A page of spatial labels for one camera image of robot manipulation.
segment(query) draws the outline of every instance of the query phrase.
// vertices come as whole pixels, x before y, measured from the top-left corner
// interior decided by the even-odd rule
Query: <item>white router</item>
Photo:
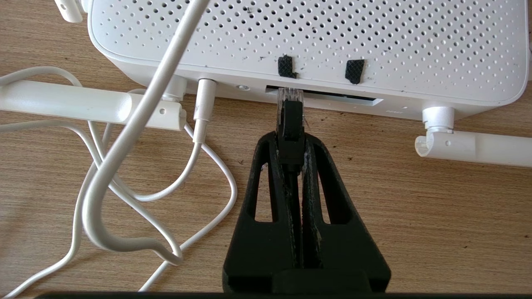
[[[67,21],[87,12],[94,46],[144,86],[189,2],[56,0]],[[217,96],[275,103],[279,87],[298,88],[309,107],[423,120],[421,156],[532,167],[532,138],[453,130],[455,118],[510,104],[525,90],[527,11],[526,0],[212,0],[167,93],[182,98],[207,78]],[[282,57],[292,58],[293,76],[280,76]],[[363,61],[354,79],[346,76],[353,61]],[[108,121],[126,122],[135,105],[125,106]],[[154,117],[152,126],[179,129]]]

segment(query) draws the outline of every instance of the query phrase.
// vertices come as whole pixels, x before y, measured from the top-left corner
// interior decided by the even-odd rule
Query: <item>perforated router casing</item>
[[[147,85],[188,3],[94,0],[91,40]],[[279,76],[283,55],[296,79]],[[221,97],[275,103],[275,87],[294,87],[311,107],[421,119],[445,105],[460,118],[519,98],[528,56],[526,0],[211,0],[176,74],[190,93],[210,78]],[[354,85],[345,69],[360,59]]]

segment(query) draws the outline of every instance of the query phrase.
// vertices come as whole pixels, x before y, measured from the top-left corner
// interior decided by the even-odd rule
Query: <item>wooden table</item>
[[[38,65],[65,68],[86,87],[139,87],[92,46],[86,23],[63,21],[52,1],[2,1],[0,75]],[[67,83],[57,76],[34,79]],[[193,97],[184,102],[189,115],[193,105]],[[38,119],[44,118],[0,111],[1,124]],[[254,147],[275,119],[272,104],[217,100],[207,142],[235,176],[238,203],[153,290],[221,291]],[[531,169],[422,159],[414,150],[414,139],[425,133],[419,121],[316,109],[306,110],[306,120],[307,131],[329,147],[392,270],[390,292],[532,293]],[[532,88],[511,105],[457,121],[456,129],[532,137]],[[156,192],[181,173],[191,150],[184,132],[146,129],[119,174],[138,192]],[[74,202],[90,163],[81,140],[66,129],[0,135],[0,294],[68,251]],[[183,242],[218,214],[229,194],[225,177],[202,153],[182,188],[144,206]],[[260,202],[265,216],[264,196]],[[111,192],[104,205],[113,233],[164,241]],[[23,295],[136,290],[160,262],[151,251],[100,250],[83,236],[74,262]]]

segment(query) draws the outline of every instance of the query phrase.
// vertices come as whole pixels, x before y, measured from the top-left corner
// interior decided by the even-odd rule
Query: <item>wood grain surface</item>
[[[2,0],[0,76],[38,65],[69,70],[86,87],[139,87],[94,48],[86,23],[63,21],[53,1]],[[57,76],[33,79],[67,84]],[[194,97],[184,107],[191,115]],[[1,124],[38,119],[45,118],[0,111]],[[275,128],[275,119],[272,104],[216,101],[207,142],[235,176],[238,202],[153,290],[221,291],[255,144]],[[328,146],[392,270],[390,292],[532,293],[532,169],[422,159],[414,150],[414,139],[425,133],[419,121],[316,109],[306,110],[306,120],[307,131]],[[457,121],[456,129],[532,137],[532,87],[511,105]],[[146,129],[119,174],[138,192],[156,192],[176,179],[191,150],[184,132]],[[0,135],[0,295],[68,251],[76,195],[90,164],[81,140],[66,129]],[[229,195],[224,175],[202,153],[182,188],[143,205],[183,242],[218,214]],[[267,218],[265,197],[260,201],[259,214]],[[164,241],[111,192],[103,214],[117,235]],[[160,263],[151,251],[100,250],[84,235],[75,260],[23,296],[137,290]]]

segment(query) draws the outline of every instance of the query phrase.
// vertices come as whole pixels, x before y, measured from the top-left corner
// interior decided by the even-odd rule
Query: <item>clamp jaw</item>
[[[277,131],[264,135],[255,149],[242,210],[223,265],[223,289],[265,294],[384,292],[390,269],[353,206],[327,148],[304,133],[302,100],[300,90],[279,90]],[[255,221],[264,164],[268,164],[272,222]],[[318,176],[325,198],[320,198]],[[322,199],[330,224],[323,221]]]

